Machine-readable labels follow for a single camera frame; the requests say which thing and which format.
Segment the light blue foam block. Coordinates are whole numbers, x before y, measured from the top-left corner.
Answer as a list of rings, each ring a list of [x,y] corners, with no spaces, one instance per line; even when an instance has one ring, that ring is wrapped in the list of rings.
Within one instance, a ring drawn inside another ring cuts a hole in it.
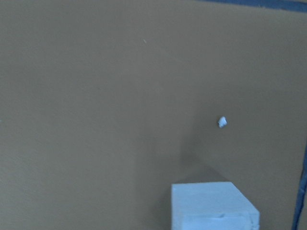
[[[258,230],[260,212],[232,182],[173,184],[173,230]]]

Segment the small white foam crumb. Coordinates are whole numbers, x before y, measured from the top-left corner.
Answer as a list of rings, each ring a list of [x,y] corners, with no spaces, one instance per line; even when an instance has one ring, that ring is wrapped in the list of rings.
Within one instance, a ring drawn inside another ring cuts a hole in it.
[[[226,119],[225,116],[222,116],[222,117],[219,118],[217,124],[218,124],[218,127],[219,127],[219,128],[223,128],[223,127],[225,127],[226,125],[228,125],[228,121],[227,121],[227,119]]]

